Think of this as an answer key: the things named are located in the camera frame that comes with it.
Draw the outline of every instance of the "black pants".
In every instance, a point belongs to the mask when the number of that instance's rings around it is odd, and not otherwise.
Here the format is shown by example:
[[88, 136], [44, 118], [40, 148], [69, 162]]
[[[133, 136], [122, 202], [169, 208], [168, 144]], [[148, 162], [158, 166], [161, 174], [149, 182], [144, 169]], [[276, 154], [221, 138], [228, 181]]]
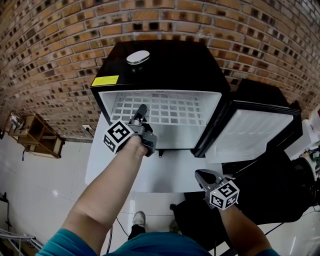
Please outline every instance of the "black pants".
[[131, 228], [131, 233], [128, 237], [128, 241], [131, 240], [132, 238], [135, 238], [137, 235], [140, 235], [142, 233], [146, 233], [146, 230], [144, 227], [139, 226], [139, 225], [133, 225]]

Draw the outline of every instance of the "black and white cube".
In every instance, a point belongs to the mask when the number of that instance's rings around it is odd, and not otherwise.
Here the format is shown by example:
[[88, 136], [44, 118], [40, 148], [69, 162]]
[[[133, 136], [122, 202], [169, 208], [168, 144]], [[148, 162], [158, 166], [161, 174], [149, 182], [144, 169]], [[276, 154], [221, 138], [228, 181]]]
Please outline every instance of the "black and white cube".
[[112, 153], [116, 154], [118, 147], [125, 143], [133, 133], [133, 130], [125, 122], [118, 119], [105, 131], [103, 143]]
[[210, 204], [225, 210], [238, 201], [239, 188], [232, 180], [210, 192]]

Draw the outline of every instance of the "wooden stand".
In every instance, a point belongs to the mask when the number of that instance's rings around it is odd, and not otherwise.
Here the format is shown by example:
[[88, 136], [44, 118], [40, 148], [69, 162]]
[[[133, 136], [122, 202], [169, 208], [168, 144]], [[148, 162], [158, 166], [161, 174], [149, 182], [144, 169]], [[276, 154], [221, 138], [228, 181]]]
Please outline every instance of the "wooden stand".
[[11, 125], [8, 134], [35, 156], [61, 158], [65, 142], [38, 114], [26, 116], [22, 129]]

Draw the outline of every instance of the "brick wall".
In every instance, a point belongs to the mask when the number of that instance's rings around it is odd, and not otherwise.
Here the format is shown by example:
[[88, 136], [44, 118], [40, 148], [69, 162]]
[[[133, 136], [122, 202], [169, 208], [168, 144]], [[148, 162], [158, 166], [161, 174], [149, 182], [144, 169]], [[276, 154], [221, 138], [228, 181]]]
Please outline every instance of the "brick wall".
[[116, 42], [145, 39], [203, 42], [232, 90], [242, 78], [277, 86], [305, 118], [320, 103], [314, 0], [2, 0], [0, 22], [0, 125], [14, 109], [88, 137], [95, 74]]

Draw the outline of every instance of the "warning sticker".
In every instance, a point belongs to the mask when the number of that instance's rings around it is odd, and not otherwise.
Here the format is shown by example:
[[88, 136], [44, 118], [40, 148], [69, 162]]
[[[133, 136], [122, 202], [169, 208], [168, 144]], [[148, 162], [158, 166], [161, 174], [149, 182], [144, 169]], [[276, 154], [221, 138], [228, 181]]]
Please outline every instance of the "warning sticker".
[[115, 85], [117, 83], [118, 78], [119, 78], [118, 75], [96, 77], [93, 80], [93, 83], [91, 86]]

